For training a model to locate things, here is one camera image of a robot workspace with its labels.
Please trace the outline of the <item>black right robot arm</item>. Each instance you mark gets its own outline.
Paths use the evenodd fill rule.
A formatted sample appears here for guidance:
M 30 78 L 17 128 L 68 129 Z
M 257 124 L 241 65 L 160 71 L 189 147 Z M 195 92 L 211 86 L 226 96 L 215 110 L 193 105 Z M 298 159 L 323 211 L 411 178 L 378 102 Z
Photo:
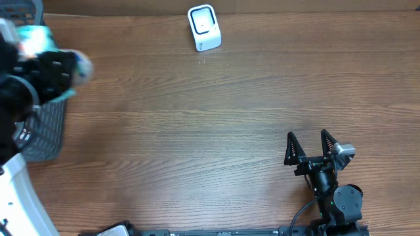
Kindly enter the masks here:
M 294 175 L 303 176 L 314 199 L 294 215 L 288 235 L 368 235 L 365 227 L 358 225 L 362 219 L 363 191 L 356 185 L 339 185 L 338 172 L 353 160 L 356 149 L 350 143 L 340 143 L 330 133 L 321 130 L 322 155 L 307 157 L 293 132 L 287 133 L 284 165 L 295 166 Z M 318 205 L 320 218 L 300 230 L 295 227 L 297 218 L 313 204 Z

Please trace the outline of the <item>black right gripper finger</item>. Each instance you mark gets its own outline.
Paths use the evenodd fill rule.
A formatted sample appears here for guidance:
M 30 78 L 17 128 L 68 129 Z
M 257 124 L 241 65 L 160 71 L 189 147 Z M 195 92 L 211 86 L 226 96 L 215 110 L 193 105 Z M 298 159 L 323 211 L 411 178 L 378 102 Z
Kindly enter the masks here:
M 337 141 L 326 129 L 321 130 L 321 141 L 324 157 L 335 155 L 337 153 L 334 150 L 334 145 L 337 143 Z
M 293 132 L 287 133 L 287 147 L 284 165 L 298 165 L 306 158 L 306 154 Z

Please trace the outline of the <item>teal wet wipes pack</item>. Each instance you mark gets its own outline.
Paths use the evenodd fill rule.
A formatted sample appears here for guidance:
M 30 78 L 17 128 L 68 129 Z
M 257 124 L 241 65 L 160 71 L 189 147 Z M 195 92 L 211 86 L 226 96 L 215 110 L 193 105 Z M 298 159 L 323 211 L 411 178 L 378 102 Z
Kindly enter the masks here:
M 76 67 L 73 72 L 73 85 L 64 94 L 49 102 L 61 102 L 76 95 L 76 85 L 89 82 L 93 77 L 93 63 L 89 57 L 75 49 L 60 49 L 56 45 L 53 33 L 47 26 L 20 26 L 17 28 L 19 36 L 18 51 L 19 60 L 28 60 L 37 55 L 51 52 L 72 52 L 76 55 Z

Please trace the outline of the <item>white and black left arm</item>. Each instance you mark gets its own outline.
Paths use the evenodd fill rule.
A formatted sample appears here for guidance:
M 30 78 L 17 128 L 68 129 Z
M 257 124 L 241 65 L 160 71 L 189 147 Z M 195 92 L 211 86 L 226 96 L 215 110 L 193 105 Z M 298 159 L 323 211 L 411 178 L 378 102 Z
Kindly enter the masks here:
M 76 56 L 47 51 L 21 61 L 16 45 L 1 40 L 1 234 L 58 235 L 30 180 L 27 162 L 14 141 L 16 123 L 33 107 L 68 92 Z

